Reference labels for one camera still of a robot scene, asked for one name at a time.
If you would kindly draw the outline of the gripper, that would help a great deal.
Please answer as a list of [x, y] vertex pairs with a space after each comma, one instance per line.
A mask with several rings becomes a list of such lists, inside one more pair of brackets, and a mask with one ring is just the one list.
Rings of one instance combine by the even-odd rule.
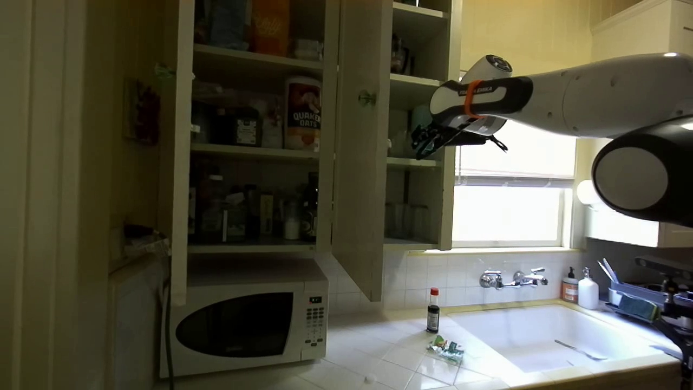
[[419, 125], [411, 132], [416, 160], [426, 159], [444, 147], [480, 145], [487, 141], [488, 136], [450, 126]]

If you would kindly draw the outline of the row of drinking glasses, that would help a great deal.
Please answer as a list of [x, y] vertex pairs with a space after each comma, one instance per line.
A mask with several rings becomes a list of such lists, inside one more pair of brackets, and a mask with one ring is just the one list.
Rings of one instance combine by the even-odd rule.
[[426, 242], [430, 240], [430, 210], [426, 205], [386, 203], [384, 235], [387, 238]]

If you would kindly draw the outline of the dark glass jar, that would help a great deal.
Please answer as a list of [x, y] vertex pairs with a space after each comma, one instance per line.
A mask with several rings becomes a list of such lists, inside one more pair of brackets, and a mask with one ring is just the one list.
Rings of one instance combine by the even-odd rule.
[[411, 75], [413, 61], [411, 60], [409, 47], [397, 34], [391, 37], [390, 72], [392, 74]]

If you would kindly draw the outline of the oats canister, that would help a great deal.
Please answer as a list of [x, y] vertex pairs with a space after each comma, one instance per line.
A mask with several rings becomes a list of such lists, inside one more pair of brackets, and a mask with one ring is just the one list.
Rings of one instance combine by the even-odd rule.
[[284, 148], [319, 151], [322, 130], [322, 84], [313, 77], [285, 81]]

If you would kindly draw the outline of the small white bottle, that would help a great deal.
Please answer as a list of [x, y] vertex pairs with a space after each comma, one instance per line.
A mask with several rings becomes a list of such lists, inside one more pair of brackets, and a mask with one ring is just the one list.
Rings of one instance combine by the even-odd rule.
[[287, 200], [284, 203], [284, 239], [301, 239], [301, 210], [296, 200]]

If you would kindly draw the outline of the chrome tap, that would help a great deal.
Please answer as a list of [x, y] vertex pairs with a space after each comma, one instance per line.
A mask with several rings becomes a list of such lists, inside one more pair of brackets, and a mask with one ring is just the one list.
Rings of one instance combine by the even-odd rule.
[[503, 290], [504, 288], [537, 287], [548, 285], [544, 276], [544, 267], [530, 269], [529, 274], [517, 271], [509, 282], [505, 282], [500, 270], [485, 270], [479, 277], [479, 285], [483, 288]]

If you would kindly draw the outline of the dark sauce bottle red cap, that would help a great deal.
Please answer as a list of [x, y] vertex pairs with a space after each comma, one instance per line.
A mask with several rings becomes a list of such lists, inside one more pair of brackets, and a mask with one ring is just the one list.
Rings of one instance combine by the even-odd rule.
[[430, 288], [430, 298], [427, 306], [426, 331], [436, 334], [440, 331], [440, 290], [437, 287]]

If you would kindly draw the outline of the orange bag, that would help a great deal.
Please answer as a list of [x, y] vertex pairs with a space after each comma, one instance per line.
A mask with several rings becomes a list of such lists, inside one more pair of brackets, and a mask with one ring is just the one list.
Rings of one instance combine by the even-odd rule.
[[251, 50], [288, 56], [290, 0], [252, 0]]

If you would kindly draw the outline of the amber soap bottle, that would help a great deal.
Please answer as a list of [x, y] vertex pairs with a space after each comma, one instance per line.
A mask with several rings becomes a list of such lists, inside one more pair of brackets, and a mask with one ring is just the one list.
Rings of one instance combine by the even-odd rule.
[[569, 303], [577, 304], [579, 298], [578, 284], [579, 280], [575, 277], [574, 267], [568, 267], [568, 272], [561, 281], [561, 299]]

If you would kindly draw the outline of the bundle of utensils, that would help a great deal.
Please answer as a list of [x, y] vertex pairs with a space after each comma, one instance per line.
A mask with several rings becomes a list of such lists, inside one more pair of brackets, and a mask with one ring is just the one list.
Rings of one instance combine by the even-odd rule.
[[608, 260], [606, 258], [602, 258], [601, 260], [597, 260], [597, 264], [601, 267], [603, 272], [609, 277], [611, 282], [619, 284], [620, 280], [619, 277], [617, 277], [616, 272], [612, 268], [612, 266], [609, 264]]

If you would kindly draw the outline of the white sink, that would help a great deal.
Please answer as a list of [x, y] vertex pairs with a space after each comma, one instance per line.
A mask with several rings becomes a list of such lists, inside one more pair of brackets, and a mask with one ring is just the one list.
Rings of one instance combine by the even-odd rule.
[[[646, 339], [559, 304], [455, 313], [450, 318], [525, 373], [571, 366], [609, 371], [663, 355]], [[589, 360], [554, 339], [609, 359]]]

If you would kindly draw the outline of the metal spoon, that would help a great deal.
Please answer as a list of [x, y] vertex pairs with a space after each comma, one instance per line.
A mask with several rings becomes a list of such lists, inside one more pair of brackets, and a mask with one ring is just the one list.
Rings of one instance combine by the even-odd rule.
[[572, 350], [572, 351], [574, 351], [574, 352], [576, 352], [576, 353], [579, 353], [579, 354], [581, 354], [582, 356], [584, 356], [584, 357], [586, 357], [586, 358], [588, 358], [589, 360], [592, 360], [592, 361], [605, 361], [605, 360], [608, 360], [608, 359], [609, 359], [609, 358], [607, 358], [607, 357], [599, 357], [599, 356], [592, 355], [592, 354], [587, 353], [586, 351], [584, 351], [584, 350], [582, 350], [582, 349], [580, 349], [580, 348], [577, 348], [577, 347], [575, 347], [575, 346], [572, 346], [572, 345], [570, 345], [570, 344], [568, 344], [568, 343], [564, 343], [563, 341], [560, 341], [559, 339], [554, 339], [554, 342], [557, 343], [557, 344], [559, 344], [559, 345], [562, 346], [562, 347], [568, 348], [568, 349], [570, 349], [570, 350]]

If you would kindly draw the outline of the dish rack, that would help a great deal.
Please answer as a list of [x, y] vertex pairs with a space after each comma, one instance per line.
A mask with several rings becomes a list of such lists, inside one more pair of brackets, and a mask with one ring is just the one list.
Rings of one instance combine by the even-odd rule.
[[[663, 309], [666, 293], [662, 291], [660, 284], [639, 285], [611, 282], [609, 286], [609, 302], [606, 306], [617, 314], [636, 319], [636, 314], [627, 313], [621, 309], [620, 303], [622, 298], [649, 301]], [[674, 298], [678, 306], [687, 309], [687, 314], [678, 318], [665, 317], [665, 320], [671, 325], [693, 332], [693, 290], [688, 289], [688, 286], [685, 284], [680, 284], [679, 292]]]

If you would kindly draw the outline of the green sponge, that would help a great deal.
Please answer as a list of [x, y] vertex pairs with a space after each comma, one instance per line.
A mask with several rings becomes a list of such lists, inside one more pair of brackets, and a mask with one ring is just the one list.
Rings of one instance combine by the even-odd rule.
[[630, 295], [622, 295], [617, 309], [646, 322], [655, 321], [660, 316], [660, 308], [655, 303]]

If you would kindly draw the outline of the red wall picture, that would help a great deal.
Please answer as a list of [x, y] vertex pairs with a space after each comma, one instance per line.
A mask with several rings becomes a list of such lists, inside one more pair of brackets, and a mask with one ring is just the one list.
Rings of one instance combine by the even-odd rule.
[[145, 82], [127, 77], [123, 89], [123, 137], [154, 146], [159, 141], [158, 92]]

